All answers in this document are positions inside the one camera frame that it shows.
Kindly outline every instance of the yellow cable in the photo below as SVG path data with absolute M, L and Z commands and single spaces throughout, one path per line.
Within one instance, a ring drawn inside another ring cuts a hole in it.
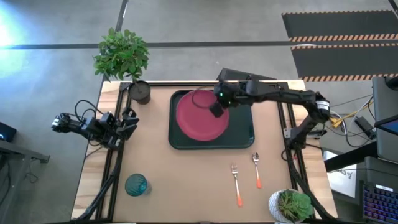
M 372 103 L 373 103 L 373 101 L 371 101 L 371 102 L 368 103 L 366 106 L 364 106 L 363 109 L 366 109 L 366 108 L 367 108 L 369 105 L 371 105 Z M 342 119 L 330 117 L 329 120 L 330 120 L 330 122 L 332 123 L 332 127 L 337 128 L 338 126 L 340 126 L 341 122 L 343 122 L 344 119 L 350 118 L 350 117 L 352 117 L 352 116 L 355 116 L 356 113 L 358 113 L 358 111 L 354 111 L 354 112 L 350 113 L 349 115 L 344 116 Z

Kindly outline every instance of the gray floor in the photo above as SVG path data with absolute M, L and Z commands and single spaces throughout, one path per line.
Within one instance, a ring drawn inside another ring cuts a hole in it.
M 97 43 L 115 27 L 120 6 L 121 0 L 0 0 L 0 45 Z M 129 2 L 123 29 L 148 42 L 287 40 L 282 12 L 367 9 L 391 7 L 388 0 L 137 0 Z M 101 77 L 93 75 L 91 58 L 97 53 L 0 50 L 0 121 L 18 130 L 16 144 L 51 155 L 47 165 L 33 163 L 40 180 L 24 181 L 9 223 L 69 220 L 87 142 L 76 134 L 57 134 L 50 126 L 56 114 L 73 112 L 79 99 L 97 102 Z M 214 80 L 223 67 L 279 80 L 298 79 L 288 47 L 150 49 L 150 53 L 146 80 Z M 372 93 L 370 81 L 308 83 L 307 89 L 320 91 L 332 105 Z M 350 113 L 366 100 L 333 110 Z M 373 122 L 367 111 L 361 115 Z M 353 144 L 363 141 L 352 139 Z M 352 150 L 333 133 L 323 136 L 321 144 L 340 152 Z M 349 217 L 347 209 L 338 210 Z

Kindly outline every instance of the keyboard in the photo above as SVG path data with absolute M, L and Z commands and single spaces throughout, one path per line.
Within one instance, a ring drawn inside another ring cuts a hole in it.
M 363 184 L 362 198 L 365 219 L 398 224 L 398 193 Z

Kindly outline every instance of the red plate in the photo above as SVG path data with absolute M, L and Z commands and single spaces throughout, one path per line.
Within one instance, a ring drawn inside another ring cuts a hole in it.
M 192 103 L 192 96 L 197 105 Z M 212 91 L 194 90 L 185 94 L 177 105 L 177 123 L 182 132 L 197 141 L 211 141 L 220 136 L 228 127 L 229 113 L 219 118 L 210 112 L 210 105 L 217 100 Z

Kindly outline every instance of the spoon with orange handle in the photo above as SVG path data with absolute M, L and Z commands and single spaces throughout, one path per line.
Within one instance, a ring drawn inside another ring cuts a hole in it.
M 254 165 L 256 166 L 257 188 L 260 189 L 262 187 L 262 185 L 261 185 L 261 180 L 260 180 L 260 176 L 259 176 L 259 169 L 257 168 L 258 161 L 259 161 L 259 154 L 255 152 L 253 154 L 253 162 L 254 162 Z

